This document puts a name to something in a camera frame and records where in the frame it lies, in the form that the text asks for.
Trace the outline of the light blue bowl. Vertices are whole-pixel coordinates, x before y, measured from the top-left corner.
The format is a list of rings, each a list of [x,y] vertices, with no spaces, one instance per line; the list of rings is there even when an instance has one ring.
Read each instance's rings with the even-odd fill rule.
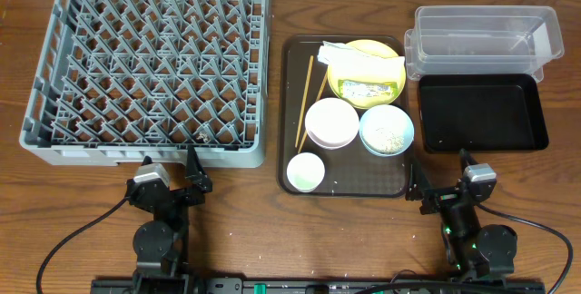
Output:
[[[402,154],[414,141],[415,128],[409,115],[394,105],[368,109],[359,121],[359,137],[364,147],[379,157]]]

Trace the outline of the pale green cup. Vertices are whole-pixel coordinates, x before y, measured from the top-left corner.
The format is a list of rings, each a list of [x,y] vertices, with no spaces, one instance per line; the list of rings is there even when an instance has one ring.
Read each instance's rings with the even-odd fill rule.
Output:
[[[325,165],[322,159],[313,153],[299,153],[290,159],[286,176],[296,190],[312,192],[324,179]]]

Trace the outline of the green snack wrapper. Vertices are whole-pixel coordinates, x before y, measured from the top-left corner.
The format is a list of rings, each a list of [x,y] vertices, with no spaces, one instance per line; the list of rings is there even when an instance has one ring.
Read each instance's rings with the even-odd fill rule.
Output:
[[[395,82],[365,83],[353,80],[339,80],[340,96],[349,100],[390,97],[398,90]]]

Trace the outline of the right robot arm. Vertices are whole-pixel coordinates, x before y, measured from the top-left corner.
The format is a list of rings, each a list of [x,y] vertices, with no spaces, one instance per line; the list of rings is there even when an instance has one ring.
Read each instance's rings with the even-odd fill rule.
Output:
[[[481,225],[475,210],[492,194],[497,175],[464,150],[460,152],[460,169],[462,175],[454,186],[434,188],[419,161],[413,160],[406,199],[420,201],[421,214],[440,216],[448,262],[458,268],[453,280],[503,283],[505,276],[514,272],[517,234],[506,225]]]

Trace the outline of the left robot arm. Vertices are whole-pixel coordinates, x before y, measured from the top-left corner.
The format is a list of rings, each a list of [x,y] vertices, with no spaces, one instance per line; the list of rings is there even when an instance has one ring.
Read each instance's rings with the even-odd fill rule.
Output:
[[[187,187],[172,190],[169,173],[147,156],[126,182],[128,203],[153,216],[133,236],[137,262],[131,293],[205,291],[204,282],[188,267],[188,210],[205,203],[204,195],[212,191],[212,181],[193,147],[187,150],[185,179],[189,182]]]

